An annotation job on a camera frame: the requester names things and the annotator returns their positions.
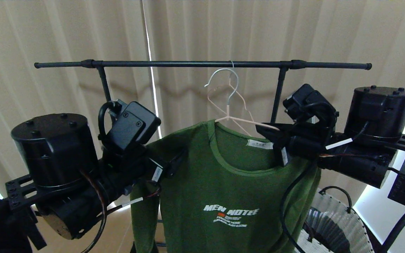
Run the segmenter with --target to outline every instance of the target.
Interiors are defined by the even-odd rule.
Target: clothing rack
[[[54,62],[54,63],[35,63],[37,69],[44,67],[86,67],[89,69],[98,69],[101,82],[103,84],[106,100],[110,101],[110,92],[107,84],[105,67],[254,67],[254,68],[279,68],[278,83],[271,113],[271,123],[276,122],[276,115],[279,107],[279,100],[282,93],[285,74],[289,69],[305,69],[307,67],[316,67],[324,69],[365,69],[370,70],[371,64],[356,63],[325,63],[325,62],[306,62],[302,60],[291,61],[95,61],[87,59],[80,62]]]

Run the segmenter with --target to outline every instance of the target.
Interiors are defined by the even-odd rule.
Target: curtain
[[[342,132],[353,90],[405,87],[405,1],[0,1],[0,192],[27,173],[10,131],[29,118],[74,112],[86,116],[98,155],[96,115],[104,102],[96,70],[35,69],[34,62],[102,60],[223,60],[372,63],[365,70],[287,72],[282,98],[304,83],[340,112]],[[214,68],[153,68],[162,134],[222,117],[207,91],[228,83],[228,73],[207,83]],[[255,121],[271,117],[277,69],[240,69],[239,93]],[[149,68],[107,68],[113,99],[136,100],[155,111]],[[225,109],[231,88],[211,99]],[[239,96],[231,114],[249,119]],[[277,122],[290,123],[279,106]],[[232,122],[228,127],[241,132]],[[252,135],[254,126],[241,125]],[[336,185],[356,200],[365,185],[323,170],[320,187]],[[346,202],[341,194],[332,192]]]
[[[340,112],[342,132],[356,87],[405,87],[405,1],[145,1],[145,19],[153,60],[280,61],[372,63],[373,68],[290,70],[282,99],[304,83],[319,90]],[[207,83],[216,69],[154,69],[163,134],[222,117],[207,102]],[[278,69],[235,69],[239,93],[254,120],[269,122]],[[228,84],[228,73],[209,88]],[[225,109],[232,91],[225,86],[211,99]],[[249,119],[234,96],[231,114]],[[279,106],[277,122],[290,123]],[[232,122],[230,128],[242,132]],[[255,133],[254,126],[241,125]],[[320,187],[346,189],[354,202],[365,184],[323,170]],[[341,193],[332,194],[346,202]]]
[[[34,62],[148,60],[140,1],[0,1],[0,192],[27,174],[10,131],[49,113],[89,120],[98,155],[97,115],[105,102],[95,69],[35,69]],[[153,107],[146,68],[107,68],[112,99]]]

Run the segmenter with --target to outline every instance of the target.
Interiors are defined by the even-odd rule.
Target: neckline
[[[256,138],[256,137],[247,136],[247,135],[238,133],[238,132],[236,132],[236,131],[234,131],[234,130],[231,130],[231,129],[225,127],[224,125],[222,125],[222,124],[220,124],[220,123],[218,123],[218,122],[215,122],[214,119],[213,119],[213,120],[210,120],[210,121],[208,122],[208,125],[207,125],[207,130],[208,130],[207,133],[208,133],[209,140],[210,140],[210,141],[209,141],[209,143],[210,143],[210,148],[211,148],[212,153],[213,153],[215,159],[217,160],[217,162],[218,162],[223,168],[225,168],[227,171],[229,171],[229,172],[231,172],[231,173],[234,173],[234,174],[237,174],[237,175],[240,175],[240,176],[268,176],[268,175],[277,173],[277,172],[278,172],[278,169],[281,168],[281,167],[277,166],[277,167],[270,168],[270,169],[267,169],[267,170],[245,171],[245,170],[241,170],[241,169],[238,169],[238,168],[236,168],[236,167],[230,165],[230,164],[223,158],[223,156],[222,156],[221,153],[220,153],[220,150],[218,149],[217,135],[216,135],[216,133],[215,133],[215,129],[216,129],[216,128],[219,128],[220,130],[225,131],[225,132],[227,132],[228,134],[232,134],[232,135],[234,135],[234,136],[238,136],[238,137],[243,138],[243,139],[245,139],[245,140],[255,140],[255,141],[261,141],[261,142],[270,142],[270,141],[267,140],[267,139],[264,139],[264,138]]]

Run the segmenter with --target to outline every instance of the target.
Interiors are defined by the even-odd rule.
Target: silver hook
[[[220,72],[220,71],[223,71],[223,70],[227,70],[227,71],[232,72],[233,74],[235,74],[235,77],[237,78],[237,85],[235,86],[235,89],[233,90],[233,92],[231,93],[231,95],[229,95],[229,97],[228,97],[228,102],[227,102],[227,104],[229,105],[230,98],[237,92],[237,89],[238,89],[238,75],[237,75],[237,73],[236,73],[234,70],[232,70],[232,69],[227,69],[227,68],[224,68],[224,69],[217,69],[217,70],[212,74],[212,76],[209,78],[209,82],[207,82],[207,84],[204,85],[204,87],[209,86],[209,84],[210,84],[210,82],[212,81],[212,78],[214,77],[214,75],[217,74],[217,73]]]

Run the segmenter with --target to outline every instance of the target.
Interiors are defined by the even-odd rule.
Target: clothes hanger
[[[275,129],[275,130],[278,130],[278,131],[279,131],[278,128],[275,128],[274,126],[271,126],[271,125],[266,125],[266,124],[262,124],[262,123],[259,123],[259,122],[254,122],[254,121],[251,121],[251,120],[245,120],[245,119],[242,119],[242,118],[230,116],[229,102],[230,102],[231,97],[232,97],[232,96],[237,92],[237,90],[238,90],[239,78],[238,78],[237,73],[236,73],[234,70],[232,70],[232,69],[227,69],[227,68],[218,69],[218,70],[216,70],[216,71],[212,74],[212,76],[209,78],[209,82],[207,82],[207,84],[204,85],[204,87],[209,86],[209,85],[210,85],[210,82],[212,81],[212,78],[213,78],[218,72],[220,72],[220,71],[230,71],[230,72],[232,72],[232,73],[235,75],[235,77],[237,78],[237,84],[236,84],[236,86],[235,86],[234,91],[233,91],[233,92],[229,95],[229,97],[228,97],[228,101],[227,101],[227,105],[226,105],[226,116],[215,120],[215,122],[220,122],[221,120],[230,120],[230,119],[231,119],[231,120],[237,120],[237,121],[246,122],[246,123],[250,123],[250,124],[254,124],[254,125],[261,125],[261,126],[263,126],[263,127],[265,127],[265,128],[272,128],[272,129]]]
[[[209,90],[207,91],[207,100],[208,100],[212,105],[214,105],[218,110],[222,111],[224,114],[226,114],[226,112],[225,112],[223,109],[221,109],[220,107],[218,107],[218,105],[216,105],[214,102],[212,102],[212,100],[210,99],[210,93],[211,93],[212,91],[216,91],[216,90],[217,90],[218,88],[220,88],[220,87],[227,86],[227,85],[229,85],[232,89],[235,89],[235,88],[231,85],[231,76],[232,76],[232,74],[233,74],[233,73],[231,73],[231,74],[229,75],[229,83],[228,83],[228,84],[218,85],[217,87],[211,88],[211,89],[209,89]],[[254,118],[252,117],[251,112],[246,108],[246,101],[245,101],[245,99],[243,98],[243,96],[242,96],[238,91],[236,91],[236,93],[237,93],[238,96],[240,96],[240,98],[243,100],[243,105],[244,105],[244,107],[245,107],[245,110],[249,113],[249,116],[251,117],[251,120],[254,121]],[[252,136],[252,135],[251,135],[250,133],[248,133],[248,131],[246,131],[237,121],[233,120],[233,122],[234,122],[236,125],[238,125],[238,127],[241,128],[247,135]]]

